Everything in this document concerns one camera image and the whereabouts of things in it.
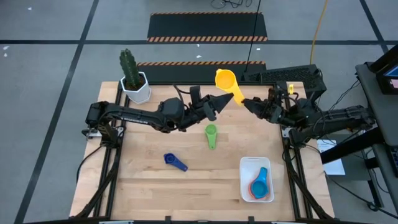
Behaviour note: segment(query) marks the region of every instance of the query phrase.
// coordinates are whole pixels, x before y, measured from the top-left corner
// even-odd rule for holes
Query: white pot
[[[130,100],[132,100],[133,102],[135,102],[137,104],[148,102],[149,98],[150,98],[150,94],[152,93],[152,90],[149,87],[148,80],[147,80],[147,77],[145,76],[145,73],[139,72],[139,74],[142,77],[144,77],[145,84],[139,90],[136,90],[136,91],[127,90],[124,87],[124,79],[126,77],[123,77],[122,79],[120,79],[124,93],[130,98]]]

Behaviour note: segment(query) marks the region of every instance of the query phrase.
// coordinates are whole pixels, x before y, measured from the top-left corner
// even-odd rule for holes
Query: wooden tabletop
[[[305,97],[302,83],[294,83],[294,91]],[[102,83],[98,101],[114,102],[117,82]],[[151,86],[150,102],[130,107],[155,111],[167,98],[178,97],[173,86]],[[268,86],[241,86],[246,98],[266,98]],[[222,95],[215,86],[201,86],[202,96]],[[183,95],[184,102],[190,102]],[[118,182],[112,211],[113,220],[235,220],[292,221],[294,213],[285,162],[282,160],[282,141],[279,125],[259,120],[233,100],[217,115],[217,147],[209,150],[204,130],[210,121],[203,120],[187,129],[162,134],[150,126],[127,123],[124,136]],[[100,139],[88,141],[85,156],[96,149]],[[89,158],[81,168],[70,215],[76,215],[98,188],[105,150]],[[182,172],[166,165],[163,155],[174,153],[188,166]],[[322,162],[317,152],[303,148],[302,161],[309,191],[331,215],[328,186]],[[240,196],[239,162],[244,156],[268,157],[271,161],[274,201],[248,203]],[[104,193],[106,205],[108,193]]]

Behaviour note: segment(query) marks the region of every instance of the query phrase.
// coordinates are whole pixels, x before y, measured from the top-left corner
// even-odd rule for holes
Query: orange and black striped tape
[[[139,62],[137,66],[158,66],[158,65],[245,65],[247,61],[227,62]],[[249,61],[251,65],[265,65],[265,61]]]
[[[148,37],[148,42],[245,42],[266,41],[266,36]]]
[[[256,12],[154,12],[150,15],[181,15],[181,14],[255,14]]]

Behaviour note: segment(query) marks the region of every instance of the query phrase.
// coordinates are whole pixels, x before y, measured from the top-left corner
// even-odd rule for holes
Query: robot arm
[[[283,99],[289,99],[285,90],[270,89],[268,99],[244,99],[243,104],[259,119],[292,128],[289,139],[293,146],[300,147],[311,138],[319,138],[342,129],[369,129],[375,122],[368,109],[362,106],[322,111],[310,100],[292,99],[295,105],[287,110],[281,106]]]
[[[189,106],[184,105],[178,98],[170,98],[160,102],[157,111],[138,110],[107,101],[93,103],[88,111],[86,124],[90,129],[97,129],[101,133],[102,142],[114,144],[118,141],[118,131],[109,125],[114,119],[146,124],[162,133],[170,133],[176,129],[185,132],[187,128],[205,118],[214,121],[215,111],[220,113],[232,99],[233,94],[206,95],[202,98],[200,87],[193,86],[190,88],[190,96]]]

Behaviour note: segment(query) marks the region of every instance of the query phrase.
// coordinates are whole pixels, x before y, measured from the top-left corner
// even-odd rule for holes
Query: concrete floor
[[[80,131],[88,105],[96,101],[103,81],[119,80],[119,53],[126,47],[138,61],[246,60],[249,45],[84,45],[75,55],[74,44],[10,44],[6,40],[79,40],[93,2],[97,0],[0,0],[0,222],[13,223],[35,167],[65,79],[72,77],[44,166],[33,192],[25,222],[64,219],[69,215],[75,191],[76,168],[83,159],[85,139]],[[218,11],[255,11],[249,8]],[[366,0],[384,40],[398,40],[396,0]],[[322,11],[319,0],[262,1],[269,40],[312,40]],[[87,40],[145,40],[152,12],[217,11],[210,0],[99,0]],[[318,35],[319,40],[377,40],[360,0],[331,0]],[[314,63],[322,69],[328,91],[321,108],[327,110],[355,81],[354,66],[383,54],[373,44],[317,45]],[[311,46],[254,45],[252,60],[265,60],[268,68],[309,63]],[[72,59],[78,57],[76,69]],[[351,91],[337,106],[366,104],[361,87]],[[376,171],[385,188],[379,171]],[[343,182],[371,200],[366,182]],[[367,206],[333,183],[329,183],[336,217],[342,220],[392,223],[393,219]],[[386,210],[393,211],[382,193]]]

